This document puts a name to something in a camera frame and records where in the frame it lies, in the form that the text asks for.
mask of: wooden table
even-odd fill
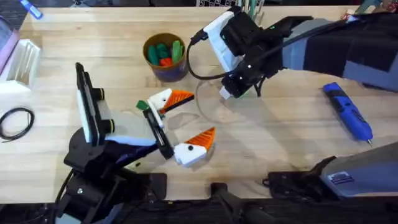
[[[348,7],[265,7],[262,24],[288,15],[338,19]],[[159,152],[142,160],[138,172],[165,172],[167,198],[207,198],[209,184],[223,181],[240,197],[269,197],[260,185],[276,170],[306,170],[330,155],[348,156],[370,149],[353,141],[320,87],[338,82],[373,129],[374,146],[398,141],[398,95],[368,90],[349,80],[284,70],[266,82],[262,98],[254,92],[221,100],[220,81],[199,82],[187,75],[178,83],[158,81],[142,56],[144,41],[171,32],[189,38],[223,8],[81,8],[42,9],[40,21],[27,16],[21,36],[42,47],[32,93],[0,96],[0,113],[31,107],[36,121],[20,140],[0,144],[0,203],[53,202],[69,167],[63,164],[72,134],[81,126],[76,105],[75,62],[81,62],[94,86],[103,87],[113,110],[135,109],[138,100],[165,88],[189,90],[197,101],[168,114],[170,135],[184,141],[216,126],[212,153],[192,169],[165,161]],[[192,48],[197,73],[221,72],[208,42]],[[13,119],[8,128],[26,125]]]

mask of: blue tool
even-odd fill
[[[370,125],[340,86],[335,82],[326,84],[323,86],[323,92],[351,134],[357,140],[367,141],[372,146],[373,134]]]
[[[28,0],[19,0],[19,2],[25,7],[26,10],[28,10],[32,16],[34,16],[36,19],[41,19],[43,17],[42,12],[40,12],[32,3],[30,3]]]

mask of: white container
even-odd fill
[[[40,48],[29,39],[19,40],[0,75],[0,94],[31,91]]]

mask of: black mount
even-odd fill
[[[267,214],[262,207],[255,203],[245,202],[228,192],[224,183],[211,184],[211,197],[218,198],[230,223],[248,224],[296,224],[296,222],[284,218],[274,218]]]
[[[163,200],[166,174],[137,174],[125,165],[157,150],[157,146],[134,147],[105,141],[93,147],[79,129],[71,138],[64,163],[73,177],[66,186],[57,216],[69,214],[82,223],[105,219],[117,205]]]
[[[270,172],[262,183],[269,188],[273,198],[314,202],[339,200],[320,178],[323,168],[333,159],[336,157],[322,160],[310,171]]]

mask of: cup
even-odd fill
[[[156,46],[157,44],[165,44],[168,49],[171,49],[173,46],[173,42],[175,40],[179,40],[180,44],[183,46],[183,54],[181,59],[174,63],[173,65],[162,67],[153,65],[148,61],[147,52],[148,47],[153,45]],[[162,82],[177,82],[181,80],[187,73],[187,63],[186,63],[186,54],[185,54],[186,46],[182,39],[174,34],[163,33],[163,34],[156,34],[145,42],[144,47],[142,48],[142,52],[144,54],[145,60],[155,73],[155,76]]]

